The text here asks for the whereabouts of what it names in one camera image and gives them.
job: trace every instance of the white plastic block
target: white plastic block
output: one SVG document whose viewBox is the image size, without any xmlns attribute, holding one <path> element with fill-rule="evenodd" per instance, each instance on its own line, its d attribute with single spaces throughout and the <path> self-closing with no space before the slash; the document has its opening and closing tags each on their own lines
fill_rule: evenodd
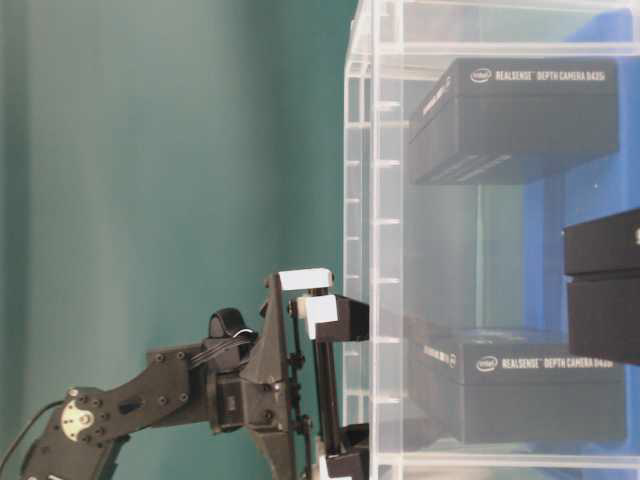
<svg viewBox="0 0 640 480">
<path fill-rule="evenodd" d="M 283 291 L 331 288 L 333 286 L 333 274 L 328 268 L 287 270 L 280 272 L 279 275 Z"/>
<path fill-rule="evenodd" d="M 303 297 L 305 303 L 307 333 L 311 340 L 316 338 L 316 325 L 338 321 L 338 304 L 335 295 Z"/>
</svg>

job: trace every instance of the robotic arm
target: robotic arm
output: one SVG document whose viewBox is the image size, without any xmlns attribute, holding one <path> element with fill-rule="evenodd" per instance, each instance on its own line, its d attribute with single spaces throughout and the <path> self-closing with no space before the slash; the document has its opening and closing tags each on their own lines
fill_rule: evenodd
<svg viewBox="0 0 640 480">
<path fill-rule="evenodd" d="M 239 311 L 223 309 L 212 315 L 202 342 L 149 352 L 147 368 L 130 382 L 109 391 L 70 389 L 25 456 L 21 479 L 109 480 L 132 433 L 196 422 L 208 422 L 214 434 L 247 428 L 275 480 L 297 478 L 293 434 L 301 434 L 304 477 L 311 479 L 311 422 L 301 414 L 297 380 L 304 365 L 299 319 L 307 320 L 314 344 L 321 476 L 368 478 L 368 428 L 338 427 L 331 346 L 368 338 L 368 307 L 327 295 L 330 275 L 317 269 L 269 276 L 259 337 Z M 296 349 L 288 354 L 282 291 L 296 289 L 308 294 L 289 304 Z"/>
</svg>

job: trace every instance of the black mounting bracket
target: black mounting bracket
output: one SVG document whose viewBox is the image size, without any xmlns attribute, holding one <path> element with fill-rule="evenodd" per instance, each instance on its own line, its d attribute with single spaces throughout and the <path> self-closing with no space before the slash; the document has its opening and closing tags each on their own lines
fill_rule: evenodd
<svg viewBox="0 0 640 480">
<path fill-rule="evenodd" d="M 327 297 L 327 289 L 312 289 L 310 297 Z M 334 343 L 361 342 L 369 340 L 369 305 L 348 297 L 335 295 L 335 312 L 331 321 L 315 323 L 315 338 L 312 339 L 316 391 L 320 420 L 319 439 L 322 442 L 323 458 L 330 478 L 350 477 L 352 480 L 369 478 L 369 424 L 340 427 L 337 398 Z M 311 308 L 307 303 L 304 316 Z M 297 323 L 298 301 L 289 304 L 289 314 Z"/>
</svg>

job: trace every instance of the intel logo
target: intel logo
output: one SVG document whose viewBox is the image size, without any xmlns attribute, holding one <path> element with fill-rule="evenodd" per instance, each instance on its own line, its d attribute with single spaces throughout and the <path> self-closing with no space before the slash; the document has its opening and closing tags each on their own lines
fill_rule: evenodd
<svg viewBox="0 0 640 480">
<path fill-rule="evenodd" d="M 493 73 L 488 68 L 478 68 L 471 73 L 471 81 L 474 83 L 487 83 Z"/>
<path fill-rule="evenodd" d="M 494 356 L 487 355 L 476 362 L 476 368 L 479 372 L 493 372 L 498 368 L 498 359 Z"/>
</svg>

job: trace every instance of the cable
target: cable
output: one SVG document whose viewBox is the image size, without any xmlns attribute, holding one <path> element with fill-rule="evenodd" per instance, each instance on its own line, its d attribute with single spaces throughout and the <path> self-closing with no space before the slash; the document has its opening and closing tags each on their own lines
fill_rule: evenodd
<svg viewBox="0 0 640 480">
<path fill-rule="evenodd" d="M 200 365 L 208 362 L 209 360 L 217 357 L 218 355 L 221 355 L 222 353 L 229 350 L 230 348 L 240 347 L 242 345 L 247 345 L 250 343 L 252 343 L 250 340 L 231 339 L 228 342 L 221 343 L 213 348 L 200 352 L 198 355 L 195 355 L 191 359 L 190 369 L 193 370 L 199 367 Z"/>
<path fill-rule="evenodd" d="M 38 421 L 38 419 L 44 415 L 48 410 L 51 410 L 52 408 L 58 407 L 60 405 L 62 405 L 64 403 L 63 400 L 59 400 L 57 402 L 52 402 L 48 405 L 45 405 L 44 407 L 42 407 L 38 413 L 36 413 L 31 420 L 29 420 L 29 423 L 27 423 L 27 426 L 24 427 L 24 429 L 20 432 L 20 434 L 16 437 L 16 439 L 11 443 L 11 445 L 9 446 L 9 448 L 7 449 L 7 451 L 5 452 L 5 454 L 2 457 L 2 461 L 0 461 L 0 478 L 2 477 L 2 472 L 4 471 L 4 468 L 7 466 L 7 463 L 9 462 L 9 459 L 11 458 L 11 455 L 13 454 L 13 452 L 16 451 L 16 449 L 18 448 L 18 445 L 20 445 L 20 442 L 22 442 L 22 439 L 25 437 L 25 435 L 27 433 L 29 433 L 29 430 L 31 430 L 31 427 L 33 427 L 34 423 L 36 423 Z"/>
<path fill-rule="evenodd" d="M 197 355 L 194 355 L 193 358 L 191 358 L 191 362 L 192 363 L 199 363 L 201 359 L 205 358 L 205 357 L 211 357 L 211 356 L 217 356 L 218 352 L 220 350 L 225 350 L 231 347 L 235 347 L 238 345 L 246 345 L 247 343 L 251 343 L 250 340 L 246 340 L 246 339 L 242 339 L 242 338 L 230 338 L 225 342 L 219 343 L 217 345 L 214 345 L 200 353 L 198 353 Z"/>
</svg>

